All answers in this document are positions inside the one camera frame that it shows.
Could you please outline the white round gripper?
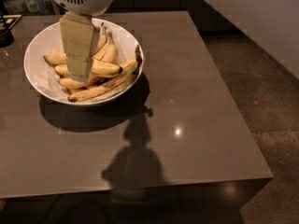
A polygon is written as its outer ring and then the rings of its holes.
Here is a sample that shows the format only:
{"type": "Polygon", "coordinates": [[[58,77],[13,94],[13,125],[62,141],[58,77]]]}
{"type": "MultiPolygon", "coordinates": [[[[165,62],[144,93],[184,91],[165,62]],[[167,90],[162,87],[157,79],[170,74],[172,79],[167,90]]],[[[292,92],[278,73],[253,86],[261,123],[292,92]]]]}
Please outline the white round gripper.
{"type": "Polygon", "coordinates": [[[69,76],[78,82],[86,82],[92,70],[100,33],[89,16],[104,14],[114,0],[54,1],[68,10],[60,18],[59,24],[69,76]]]}

